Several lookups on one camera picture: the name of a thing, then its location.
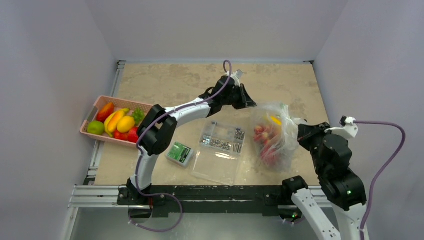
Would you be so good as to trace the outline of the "translucent printed plastic bag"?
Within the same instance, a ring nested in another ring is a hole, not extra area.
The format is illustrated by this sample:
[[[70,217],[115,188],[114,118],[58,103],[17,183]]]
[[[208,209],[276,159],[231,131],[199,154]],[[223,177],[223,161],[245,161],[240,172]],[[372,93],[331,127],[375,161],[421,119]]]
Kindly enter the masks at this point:
[[[256,165],[274,172],[288,172],[300,146],[299,125],[307,121],[291,114],[287,104],[262,103],[251,112],[251,138],[256,153]]]

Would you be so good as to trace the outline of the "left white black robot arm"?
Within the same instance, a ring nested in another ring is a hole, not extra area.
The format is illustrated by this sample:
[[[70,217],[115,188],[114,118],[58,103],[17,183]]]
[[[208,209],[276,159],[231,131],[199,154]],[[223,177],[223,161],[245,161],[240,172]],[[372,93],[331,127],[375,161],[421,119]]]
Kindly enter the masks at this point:
[[[257,105],[240,82],[242,74],[241,70],[227,72],[214,87],[188,103],[167,108],[157,104],[150,109],[137,129],[138,160],[134,175],[126,183],[130,200],[138,205],[148,201],[147,188],[152,185],[156,162],[170,146],[178,127],[211,117],[219,113],[224,106],[242,110]]]

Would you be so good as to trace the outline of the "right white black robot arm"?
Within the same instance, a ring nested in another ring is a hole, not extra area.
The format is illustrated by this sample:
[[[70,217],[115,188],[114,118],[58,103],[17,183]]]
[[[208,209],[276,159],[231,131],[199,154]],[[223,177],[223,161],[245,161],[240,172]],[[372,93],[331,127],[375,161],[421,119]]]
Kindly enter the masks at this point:
[[[309,151],[321,190],[336,216],[335,227],[316,202],[312,190],[301,176],[282,182],[280,196],[294,203],[320,240],[368,240],[363,223],[367,196],[362,180],[350,169],[352,151],[349,139],[358,134],[353,117],[343,117],[341,127],[327,122],[298,125],[297,142]]]

